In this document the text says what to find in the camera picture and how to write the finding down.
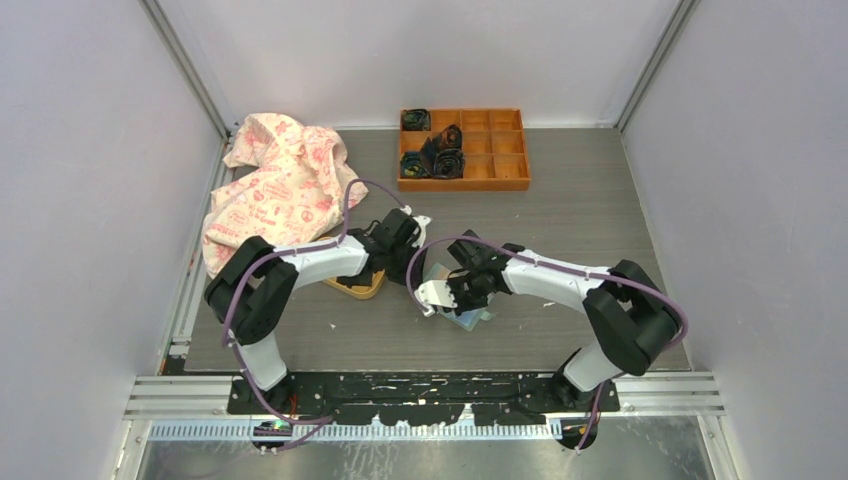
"orange compartment tray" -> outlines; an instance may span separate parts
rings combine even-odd
[[[427,137],[437,135],[452,124],[462,129],[462,151],[465,154],[463,177],[451,180],[402,178],[400,158],[403,153],[418,151]],[[430,110],[429,131],[401,130],[395,167],[398,190],[402,192],[527,190],[530,188],[531,176],[521,110]]]

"black mounting plate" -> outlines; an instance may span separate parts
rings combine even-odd
[[[471,404],[475,425],[545,423],[544,413],[587,412],[591,397],[574,408],[553,394],[553,373],[541,372],[291,372],[292,399],[272,405],[302,418],[332,415],[340,425],[452,424]],[[602,412],[618,411],[615,386],[607,382],[599,401]],[[233,381],[227,413],[263,415],[243,379]]]

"metal floor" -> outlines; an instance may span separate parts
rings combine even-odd
[[[342,131],[349,164],[363,178],[395,188],[398,132]],[[428,239],[471,228],[501,244],[525,245],[584,265],[641,264],[662,286],[659,267],[619,133],[613,129],[527,130],[533,181],[527,192],[406,193],[416,214],[433,218]],[[371,188],[352,210],[352,226],[367,226],[394,207]],[[444,248],[433,261],[456,265]],[[593,340],[586,318],[539,298],[500,295],[497,316],[466,332],[443,317],[425,318],[406,290],[386,283],[366,301],[315,284],[294,293],[277,327],[283,359],[310,370],[553,370]],[[235,370],[219,345],[221,325],[201,302],[186,359],[188,371]],[[682,347],[655,368],[688,369]]]
[[[695,418],[610,418],[600,428],[579,457],[553,439],[315,443],[276,457],[260,457],[247,442],[150,442],[138,478],[716,478]]]

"white wall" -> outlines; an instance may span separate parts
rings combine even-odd
[[[751,478],[848,470],[848,4],[701,2],[626,132]]]
[[[0,478],[104,478],[219,141],[137,2],[3,2],[0,45]]]
[[[163,1],[230,122],[392,126],[403,107],[612,125],[677,0]]]

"black bracket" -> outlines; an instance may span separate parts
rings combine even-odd
[[[203,298],[221,323],[224,322],[241,278],[251,265],[273,251],[274,247],[262,237],[248,238],[206,287]],[[250,345],[274,331],[297,276],[294,265],[279,258],[269,260],[254,272],[253,277],[264,280],[256,289],[245,285],[239,297],[231,326],[238,343]]]
[[[399,208],[392,209],[382,222],[373,222],[366,230],[352,228],[348,235],[361,243],[368,252],[368,263],[355,277],[339,277],[342,285],[370,285],[372,274],[385,270],[389,281],[406,285],[406,268],[418,247],[412,246],[421,235],[418,222]],[[425,254],[419,256],[413,269],[412,282],[420,282],[424,271]]]
[[[466,230],[463,235],[479,238],[473,230]],[[512,243],[504,244],[503,248],[515,253],[524,250],[523,246]],[[457,305],[452,311],[457,315],[486,307],[489,294],[512,294],[503,279],[509,255],[468,240],[451,243],[448,252],[462,267],[461,271],[454,272],[447,280]]]
[[[271,405],[290,413],[296,404],[303,418],[333,416],[339,425],[446,425],[472,405],[476,425],[530,425],[546,422],[545,413],[587,412],[591,398],[566,405],[554,393],[553,375],[539,372],[290,372],[286,385],[265,393]],[[618,411],[614,385],[599,400],[601,411]],[[245,380],[235,380],[227,413],[266,413]]]
[[[657,289],[635,262],[622,260],[610,274]],[[625,310],[622,303],[630,302]],[[606,281],[583,300],[604,355],[623,372],[643,375],[678,332],[681,320],[658,299]]]

